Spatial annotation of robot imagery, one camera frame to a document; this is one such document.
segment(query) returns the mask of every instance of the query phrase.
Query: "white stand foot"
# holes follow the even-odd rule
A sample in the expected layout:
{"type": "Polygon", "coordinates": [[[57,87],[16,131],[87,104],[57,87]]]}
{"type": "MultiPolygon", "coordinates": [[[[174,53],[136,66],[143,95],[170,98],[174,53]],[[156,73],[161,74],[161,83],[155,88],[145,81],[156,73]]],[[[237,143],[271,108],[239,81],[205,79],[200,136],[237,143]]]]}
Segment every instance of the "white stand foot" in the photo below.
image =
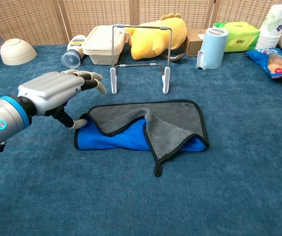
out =
{"type": "Polygon", "coordinates": [[[112,93],[117,93],[117,76],[116,69],[114,67],[111,68],[111,84],[112,84],[112,93]]]}
{"type": "Polygon", "coordinates": [[[162,76],[163,80],[163,93],[167,94],[169,92],[169,77],[170,77],[170,68],[165,67],[164,75],[162,76]]]}

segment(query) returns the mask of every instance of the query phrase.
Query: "beige bowl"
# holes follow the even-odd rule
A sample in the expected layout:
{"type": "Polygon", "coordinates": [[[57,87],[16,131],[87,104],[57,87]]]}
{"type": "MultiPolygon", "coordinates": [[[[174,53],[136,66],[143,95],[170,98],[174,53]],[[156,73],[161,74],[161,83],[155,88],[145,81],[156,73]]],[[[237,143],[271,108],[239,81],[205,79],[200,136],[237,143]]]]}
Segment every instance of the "beige bowl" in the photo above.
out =
{"type": "Polygon", "coordinates": [[[33,60],[37,53],[26,41],[11,38],[5,41],[0,48],[0,57],[6,65],[21,65],[33,60]]]}

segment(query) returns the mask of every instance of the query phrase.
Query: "green package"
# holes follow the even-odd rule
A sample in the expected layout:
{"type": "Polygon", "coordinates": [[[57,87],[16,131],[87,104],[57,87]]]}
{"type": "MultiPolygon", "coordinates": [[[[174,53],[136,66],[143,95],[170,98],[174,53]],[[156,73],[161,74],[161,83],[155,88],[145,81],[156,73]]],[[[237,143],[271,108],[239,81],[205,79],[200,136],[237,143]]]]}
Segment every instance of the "green package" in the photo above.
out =
{"type": "Polygon", "coordinates": [[[215,23],[213,26],[228,31],[226,53],[253,50],[260,34],[260,30],[247,22],[222,22],[215,23]]]}

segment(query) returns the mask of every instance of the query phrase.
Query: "stacked paper cups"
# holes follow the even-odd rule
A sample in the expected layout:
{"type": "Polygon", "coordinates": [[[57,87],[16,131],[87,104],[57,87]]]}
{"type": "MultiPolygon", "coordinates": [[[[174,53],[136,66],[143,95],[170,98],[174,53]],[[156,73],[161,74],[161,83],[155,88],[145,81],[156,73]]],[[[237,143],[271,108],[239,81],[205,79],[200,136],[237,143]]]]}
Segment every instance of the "stacked paper cups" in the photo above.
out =
{"type": "Polygon", "coordinates": [[[282,4],[271,7],[260,27],[256,49],[275,48],[282,35],[282,4]]]}

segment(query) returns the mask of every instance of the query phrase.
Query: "brown box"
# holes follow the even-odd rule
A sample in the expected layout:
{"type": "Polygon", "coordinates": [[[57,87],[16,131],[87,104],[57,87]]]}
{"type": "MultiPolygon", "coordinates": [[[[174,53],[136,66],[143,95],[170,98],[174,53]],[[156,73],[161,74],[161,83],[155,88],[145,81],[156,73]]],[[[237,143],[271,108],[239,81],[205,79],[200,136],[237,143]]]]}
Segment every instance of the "brown box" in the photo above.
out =
{"type": "Polygon", "coordinates": [[[206,29],[188,29],[182,48],[188,57],[196,57],[201,49],[206,29]]]}

